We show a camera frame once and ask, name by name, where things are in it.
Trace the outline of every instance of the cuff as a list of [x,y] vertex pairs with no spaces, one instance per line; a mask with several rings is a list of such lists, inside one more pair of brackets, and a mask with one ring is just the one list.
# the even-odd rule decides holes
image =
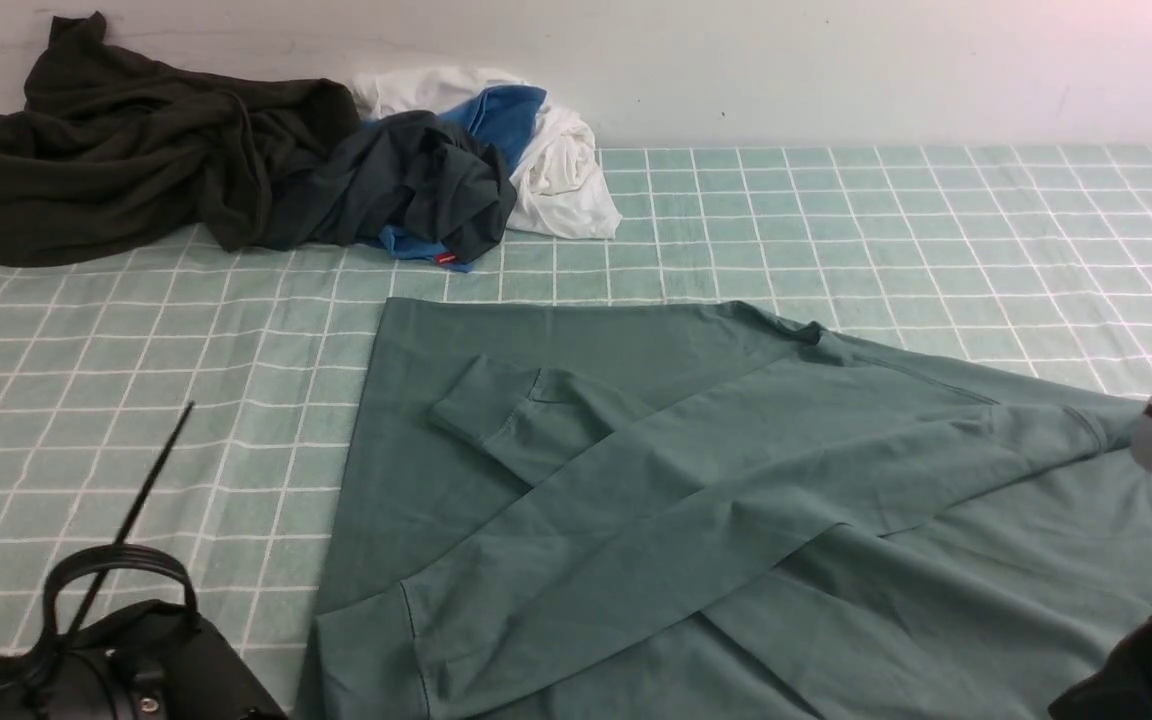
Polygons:
[[447,395],[431,407],[430,419],[438,427],[483,447],[509,427],[543,372],[479,355]]

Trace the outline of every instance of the black stick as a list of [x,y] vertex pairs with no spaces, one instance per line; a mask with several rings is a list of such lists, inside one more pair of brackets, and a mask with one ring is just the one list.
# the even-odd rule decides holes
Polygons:
[[[136,520],[141,517],[141,510],[145,509],[145,501],[150,497],[150,491],[154,488],[154,483],[159,479],[159,473],[162,473],[162,467],[168,462],[168,455],[172,454],[172,448],[180,437],[180,430],[184,427],[184,420],[189,419],[189,414],[192,410],[194,402],[191,400],[188,406],[184,406],[184,412],[180,415],[177,426],[172,430],[168,442],[159,452],[159,457],[154,461],[154,465],[150,468],[150,473],[145,478],[145,482],[141,484],[141,492],[137,493],[136,501],[132,501],[132,508],[127,513],[127,518],[123,518],[123,526],[118,530],[113,544],[123,544],[127,541],[128,536],[131,536],[132,525],[136,525]],[[96,604],[96,594],[100,593],[100,586],[105,583],[106,575],[109,575],[109,570],[100,570],[96,575],[96,578],[92,578],[91,588],[88,588],[88,593],[83,596],[83,602],[78,606],[78,612],[74,614],[74,620],[70,621],[69,630],[65,634],[65,637],[70,638],[82,629],[83,621],[88,620],[88,613],[91,612],[92,605]]]

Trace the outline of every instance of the ribbed hem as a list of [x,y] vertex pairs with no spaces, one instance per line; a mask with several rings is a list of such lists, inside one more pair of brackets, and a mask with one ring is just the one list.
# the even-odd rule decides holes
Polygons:
[[541,373],[479,355],[447,395],[430,407],[430,419],[483,447],[511,425]]
[[314,619],[329,720],[429,720],[402,585]]

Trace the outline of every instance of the black antenna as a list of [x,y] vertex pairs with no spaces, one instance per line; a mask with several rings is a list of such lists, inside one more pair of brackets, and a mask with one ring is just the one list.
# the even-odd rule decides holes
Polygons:
[[[145,501],[150,497],[150,491],[154,488],[154,483],[159,479],[159,473],[162,473],[162,467],[166,465],[168,456],[172,455],[172,448],[175,447],[177,438],[180,438],[180,430],[184,427],[184,420],[189,419],[189,414],[194,410],[192,400],[189,401],[188,406],[184,406],[184,411],[180,414],[180,419],[177,420],[177,426],[172,430],[172,434],[168,437],[168,442],[159,452],[159,457],[154,461],[154,465],[150,468],[150,473],[145,478],[145,482],[141,484],[141,492],[137,493],[136,500],[132,501],[131,510],[127,511],[127,518],[123,518],[123,526],[118,530],[118,535],[114,537],[115,546],[119,544],[124,544],[128,536],[131,536],[132,528],[136,525],[136,520],[141,517],[141,510],[145,509]],[[59,643],[56,643],[56,652],[46,659],[47,662],[46,670],[41,683],[35,685],[29,692],[29,697],[33,698],[35,703],[44,702],[45,694],[50,694],[50,688],[56,682],[56,673],[60,672],[60,659],[63,659],[65,653],[69,652],[69,644],[73,643],[74,637],[78,630],[83,627],[83,621],[88,620],[88,613],[91,612],[92,605],[96,604],[96,594],[100,593],[101,584],[105,583],[106,575],[109,575],[109,570],[100,570],[92,578],[91,588],[88,588],[88,593],[83,596],[83,602],[78,606],[78,611],[74,612],[74,620],[69,623],[69,630],[61,635]]]
[[[128,536],[131,536],[132,526],[136,525],[136,520],[141,517],[141,510],[145,509],[145,501],[150,497],[150,491],[154,488],[154,483],[159,479],[159,473],[162,473],[162,467],[168,462],[168,455],[172,455],[172,448],[175,447],[175,441],[180,438],[180,430],[184,427],[184,420],[189,419],[189,414],[192,410],[194,402],[191,400],[188,406],[184,406],[184,412],[180,414],[177,426],[172,430],[168,442],[159,452],[159,457],[154,461],[154,465],[150,468],[150,473],[145,478],[145,482],[141,484],[141,492],[137,493],[136,500],[132,501],[131,510],[127,511],[127,518],[123,518],[123,526],[118,530],[113,544],[123,544],[127,541]],[[83,621],[88,620],[88,613],[91,612],[92,605],[96,604],[96,594],[100,593],[100,586],[105,583],[106,575],[109,575],[109,570],[100,570],[96,575],[96,578],[92,579],[91,588],[88,588],[88,593],[83,596],[83,602],[78,606],[78,612],[74,612],[74,620],[69,623],[69,630],[65,632],[66,638],[71,638],[75,632],[82,629]]]

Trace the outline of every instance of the grid pattern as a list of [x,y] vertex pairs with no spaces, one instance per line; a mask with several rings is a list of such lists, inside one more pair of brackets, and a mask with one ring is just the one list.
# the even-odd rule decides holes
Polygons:
[[[745,300],[909,350],[1152,391],[1152,146],[605,150],[616,240],[509,234],[472,274],[356,247],[221,252],[185,229],[0,268],[0,652],[65,553],[107,541],[187,397],[134,533],[291,703],[370,343],[389,296]],[[161,596],[116,577],[97,609]],[[81,588],[67,593],[76,605]]]

